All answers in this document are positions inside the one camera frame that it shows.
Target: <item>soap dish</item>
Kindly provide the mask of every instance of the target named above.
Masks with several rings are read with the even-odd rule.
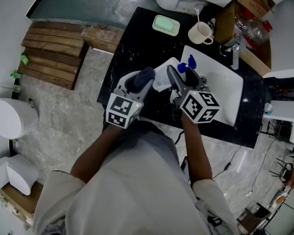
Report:
[[[153,21],[152,28],[175,37],[180,29],[180,23],[171,18],[157,15]]]

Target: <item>tile floor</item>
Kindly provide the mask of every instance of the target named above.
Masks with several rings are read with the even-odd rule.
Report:
[[[74,91],[23,76],[20,100],[33,99],[39,113],[39,124],[28,135],[18,139],[16,150],[38,167],[40,183],[44,183],[52,170],[69,172],[75,160],[100,135],[103,108],[96,100],[111,59],[110,54],[90,49]],[[174,141],[181,132],[175,127],[155,124]],[[276,191],[282,187],[279,179],[271,177],[269,170],[278,172],[275,158],[286,157],[287,144],[273,140],[261,134],[255,148],[250,149],[203,137],[213,175],[223,171],[239,150],[231,167],[215,178],[235,217],[256,202],[267,207]],[[183,135],[176,147],[182,162],[186,155]],[[249,194],[262,163],[253,193]]]

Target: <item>person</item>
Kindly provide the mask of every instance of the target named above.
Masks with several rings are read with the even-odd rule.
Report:
[[[71,173],[53,171],[34,215],[36,235],[238,235],[197,124],[182,114],[190,181],[174,142],[150,122],[108,125]]]

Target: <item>white shirt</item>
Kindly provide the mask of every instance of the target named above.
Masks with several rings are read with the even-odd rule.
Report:
[[[210,235],[207,215],[238,234],[222,191],[212,180],[185,180],[171,139],[145,133],[123,142],[84,184],[54,171],[34,216],[34,234]]]

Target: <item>white mug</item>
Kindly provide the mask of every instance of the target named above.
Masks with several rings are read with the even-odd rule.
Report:
[[[211,37],[212,31],[211,28],[209,27],[208,24],[204,22],[199,22],[196,23],[188,32],[188,37],[189,39],[194,43],[194,44],[201,44],[204,43],[206,45],[212,44],[214,41],[213,38]],[[209,38],[211,41],[209,43],[206,43],[205,40]]]

